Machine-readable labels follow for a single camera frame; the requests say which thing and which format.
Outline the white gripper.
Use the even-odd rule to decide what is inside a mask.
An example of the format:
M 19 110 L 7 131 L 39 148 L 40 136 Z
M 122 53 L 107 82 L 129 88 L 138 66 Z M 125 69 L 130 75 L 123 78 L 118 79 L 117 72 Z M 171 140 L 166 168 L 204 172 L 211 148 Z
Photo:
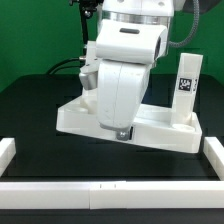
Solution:
M 118 131 L 118 140 L 130 140 L 130 129 L 149 81 L 151 67 L 102 60 L 98 71 L 97 119 L 105 129 Z

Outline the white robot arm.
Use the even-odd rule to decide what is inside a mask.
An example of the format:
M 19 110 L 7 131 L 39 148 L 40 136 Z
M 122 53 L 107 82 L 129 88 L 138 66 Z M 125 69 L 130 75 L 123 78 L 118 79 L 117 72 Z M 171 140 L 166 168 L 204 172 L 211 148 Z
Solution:
M 145 95 L 150 70 L 172 46 L 188 44 L 199 18 L 221 0 L 85 0 L 84 15 L 99 12 L 98 36 L 87 44 L 80 81 L 97 91 L 96 118 L 100 128 L 127 141 Z M 174 13 L 193 15 L 188 36 L 169 39 Z

